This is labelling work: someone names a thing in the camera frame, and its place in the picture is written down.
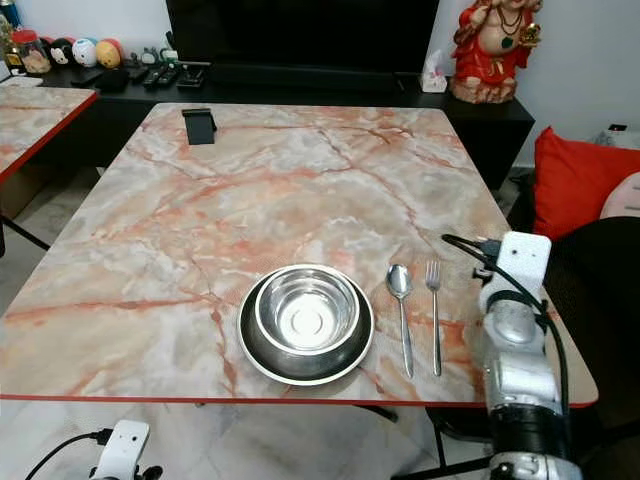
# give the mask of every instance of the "table leg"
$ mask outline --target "table leg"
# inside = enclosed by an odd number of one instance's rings
[[[7,217],[5,217],[4,215],[1,215],[1,214],[0,214],[0,223],[5,224],[7,227],[9,227],[11,230],[16,232],[18,235],[26,238],[31,243],[33,243],[34,245],[37,245],[38,247],[42,248],[43,250],[49,250],[49,248],[50,248],[49,244],[43,242],[38,237],[36,237],[35,235],[33,235],[30,232],[27,232],[20,225],[14,223],[12,220],[10,220],[9,218],[7,218]],[[1,251],[0,251],[0,256],[2,256],[2,255],[4,255],[4,235],[2,235],[2,245],[1,245]]]
[[[373,412],[377,415],[380,415],[381,417],[386,418],[390,422],[397,423],[398,421],[398,414],[392,410],[387,410],[382,407],[376,407],[374,405],[354,405],[354,406],[358,408],[364,408],[365,410],[369,410],[370,412]]]
[[[466,462],[455,463],[453,465],[447,465],[447,460],[444,455],[444,446],[442,444],[442,431],[440,430],[437,421],[433,421],[433,431],[436,437],[436,448],[438,450],[439,466],[436,468],[431,468],[429,470],[409,473],[407,475],[395,475],[391,477],[391,480],[427,480],[430,478],[441,478],[447,477],[449,475],[457,475],[459,473],[474,472],[476,470],[482,470],[489,466],[492,455],[488,457],[478,458],[476,460],[469,460]]]

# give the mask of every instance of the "red table edge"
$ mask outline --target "red table edge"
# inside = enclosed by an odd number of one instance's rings
[[[27,148],[22,155],[20,155],[11,165],[9,165],[2,173],[0,173],[0,183],[9,178],[16,170],[24,165],[38,150],[40,150],[49,140],[56,136],[56,134],[64,127],[69,125],[73,119],[86,110],[93,102],[98,99],[98,94],[94,91],[86,100],[80,105],[74,108],[69,115],[64,117],[60,122],[56,124],[51,130],[45,133],[38,139],[33,145]]]
[[[264,405],[364,405],[380,407],[486,408],[484,402],[416,402],[409,400],[319,400],[314,398],[212,398],[212,397],[98,397],[69,395],[0,394],[0,400],[103,402],[103,403],[220,403]],[[571,403],[571,408],[586,408],[597,402]]]

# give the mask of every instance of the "red pillow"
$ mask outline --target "red pillow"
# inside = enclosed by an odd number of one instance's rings
[[[638,150],[564,140],[548,127],[536,140],[533,231],[557,240],[596,221],[611,191],[638,171]]]

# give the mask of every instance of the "figurine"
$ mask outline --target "figurine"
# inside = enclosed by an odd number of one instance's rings
[[[51,49],[49,53],[53,61],[58,65],[75,65],[76,61],[73,58],[71,48],[73,47],[73,38],[57,38],[51,42]]]
[[[100,40],[96,45],[98,62],[105,68],[116,68],[122,61],[122,48],[113,38]]]
[[[460,15],[453,39],[456,73],[451,91],[470,103],[503,103],[516,90],[516,67],[526,68],[540,42],[533,23],[542,0],[476,0]]]
[[[92,38],[80,38],[73,42],[71,48],[73,58],[83,67],[95,67],[98,63],[96,58],[96,41]]]
[[[131,52],[131,65],[135,68],[140,68],[140,58],[136,52]]]
[[[145,65],[155,65],[156,63],[158,63],[158,60],[160,60],[160,57],[158,56],[158,51],[156,50],[156,47],[151,47],[151,48],[144,47],[144,51],[142,52],[142,56],[140,57],[140,60]]]
[[[420,76],[420,86],[423,92],[442,93],[447,90],[447,79],[440,67],[441,60],[442,50],[436,50],[427,57]]]

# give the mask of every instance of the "marble table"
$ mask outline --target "marble table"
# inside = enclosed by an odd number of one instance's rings
[[[96,99],[87,89],[0,86],[0,182]]]
[[[196,107],[213,112],[213,145],[187,143],[181,109]],[[159,104],[6,313],[1,395],[480,406],[475,262],[440,235],[500,238],[507,230],[439,110]],[[436,258],[444,276],[439,378],[422,281]],[[342,270],[376,314],[361,365],[312,388],[263,376],[236,331],[250,286],[302,262]],[[414,276],[411,380],[397,304],[384,283],[390,263],[407,264]],[[590,404],[594,381],[553,317],[565,339],[571,401]]]

